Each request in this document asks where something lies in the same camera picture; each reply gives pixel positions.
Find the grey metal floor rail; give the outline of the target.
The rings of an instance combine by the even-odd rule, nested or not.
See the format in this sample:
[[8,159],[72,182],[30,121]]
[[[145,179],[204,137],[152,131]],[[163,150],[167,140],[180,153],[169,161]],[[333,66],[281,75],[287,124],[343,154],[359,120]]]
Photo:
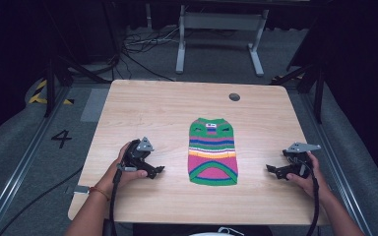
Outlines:
[[25,176],[27,175],[33,160],[36,157],[37,150],[42,143],[44,134],[48,130],[51,122],[53,121],[56,112],[62,106],[64,99],[70,92],[70,87],[62,87],[55,97],[55,101],[52,107],[52,111],[47,117],[40,120],[40,123],[35,131],[32,139],[24,152],[17,167],[13,171],[12,175],[5,184],[5,187],[0,195],[0,222],[9,208],[13,198],[17,194],[20,186],[22,185]]
[[366,236],[373,236],[327,134],[323,126],[315,118],[311,99],[305,94],[301,94],[299,97],[317,133],[317,137],[322,144],[322,152],[324,152],[326,156],[327,167],[331,171],[336,183],[337,193],[341,196],[346,210]]

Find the black metal stand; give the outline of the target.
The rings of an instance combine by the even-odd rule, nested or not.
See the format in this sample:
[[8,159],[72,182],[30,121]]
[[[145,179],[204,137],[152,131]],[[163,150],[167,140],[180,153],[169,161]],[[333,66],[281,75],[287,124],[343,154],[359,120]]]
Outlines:
[[321,63],[309,64],[304,67],[300,67],[284,76],[274,77],[270,82],[270,86],[281,86],[282,84],[301,76],[302,79],[296,86],[296,89],[299,93],[308,93],[312,88],[315,88],[313,113],[317,122],[321,124],[322,98],[324,90],[323,69],[324,66]]
[[74,80],[69,71],[69,68],[73,68],[79,74],[84,75],[85,77],[91,79],[92,81],[99,84],[110,84],[110,81],[105,80],[86,69],[82,65],[73,62],[72,60],[56,55],[49,59],[44,78],[46,79],[47,84],[47,103],[46,111],[44,117],[47,118],[51,115],[52,111],[55,109],[56,105],[56,94],[55,94],[55,80],[58,80],[59,84],[62,87],[69,87],[73,84]]

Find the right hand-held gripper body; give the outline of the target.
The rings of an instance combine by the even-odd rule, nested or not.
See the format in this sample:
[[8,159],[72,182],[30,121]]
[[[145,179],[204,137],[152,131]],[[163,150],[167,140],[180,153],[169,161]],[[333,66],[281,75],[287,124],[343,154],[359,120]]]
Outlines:
[[290,147],[284,149],[283,156],[289,162],[289,166],[283,171],[283,177],[286,179],[288,173],[294,173],[295,175],[306,179],[313,168],[308,152],[320,148],[320,145],[295,142]]

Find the person's right hand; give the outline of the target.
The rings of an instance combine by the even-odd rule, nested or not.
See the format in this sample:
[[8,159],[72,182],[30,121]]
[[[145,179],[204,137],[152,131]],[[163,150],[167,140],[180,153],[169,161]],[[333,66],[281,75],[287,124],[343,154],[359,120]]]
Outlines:
[[[313,173],[318,182],[319,186],[319,200],[322,201],[326,196],[328,196],[331,191],[326,183],[326,180],[320,170],[319,161],[313,155],[311,151],[307,152],[309,158],[312,161],[313,165]],[[298,187],[300,187],[305,193],[307,193],[310,197],[314,197],[314,182],[311,177],[307,177],[306,179],[299,177],[293,173],[288,173],[286,175],[287,179],[293,183],[295,183]]]

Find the white metal table frame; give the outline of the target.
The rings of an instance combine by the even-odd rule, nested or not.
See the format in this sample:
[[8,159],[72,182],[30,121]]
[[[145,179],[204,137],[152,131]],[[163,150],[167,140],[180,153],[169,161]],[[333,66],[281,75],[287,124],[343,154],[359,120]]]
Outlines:
[[251,30],[255,31],[255,39],[247,45],[250,58],[258,77],[264,76],[264,70],[258,54],[258,46],[268,19],[268,10],[256,15],[227,13],[195,13],[189,12],[185,5],[180,6],[178,21],[179,44],[175,72],[182,74],[185,63],[185,31],[194,30]]

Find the person's left hand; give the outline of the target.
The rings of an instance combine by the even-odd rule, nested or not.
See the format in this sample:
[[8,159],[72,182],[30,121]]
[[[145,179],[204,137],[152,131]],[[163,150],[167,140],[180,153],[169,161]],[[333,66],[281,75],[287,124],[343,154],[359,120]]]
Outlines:
[[[117,165],[121,162],[125,150],[130,145],[130,142],[125,144],[118,153],[117,158],[110,164],[104,175],[100,178],[100,180],[94,185],[94,187],[100,192],[104,193],[106,196],[110,197],[113,191],[113,179],[117,172]],[[120,178],[120,182],[118,187],[122,187],[128,182],[136,179],[143,179],[146,178],[147,172],[145,170],[137,170],[131,172],[125,172],[122,174]]]

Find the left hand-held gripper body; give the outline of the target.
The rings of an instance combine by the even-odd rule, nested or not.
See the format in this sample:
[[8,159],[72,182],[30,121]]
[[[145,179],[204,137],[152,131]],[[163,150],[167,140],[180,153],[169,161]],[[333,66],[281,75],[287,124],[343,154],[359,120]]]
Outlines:
[[153,171],[154,168],[145,161],[153,150],[154,148],[147,137],[132,141],[122,158],[122,168],[125,171]]

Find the striped knitted pet sweater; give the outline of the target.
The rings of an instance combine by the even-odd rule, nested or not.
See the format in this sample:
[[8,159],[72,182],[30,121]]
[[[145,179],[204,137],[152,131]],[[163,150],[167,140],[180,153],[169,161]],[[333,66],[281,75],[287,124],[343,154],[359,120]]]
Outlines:
[[238,182],[238,164],[232,126],[224,119],[198,118],[189,128],[189,181],[206,186]]

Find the grey metal table bracket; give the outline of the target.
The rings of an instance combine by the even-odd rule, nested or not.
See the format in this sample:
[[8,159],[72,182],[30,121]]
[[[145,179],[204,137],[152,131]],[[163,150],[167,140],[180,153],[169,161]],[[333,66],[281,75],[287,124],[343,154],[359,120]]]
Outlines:
[[77,185],[75,187],[68,186],[65,193],[69,195],[73,194],[87,194],[89,192],[90,187],[89,186],[81,186]]

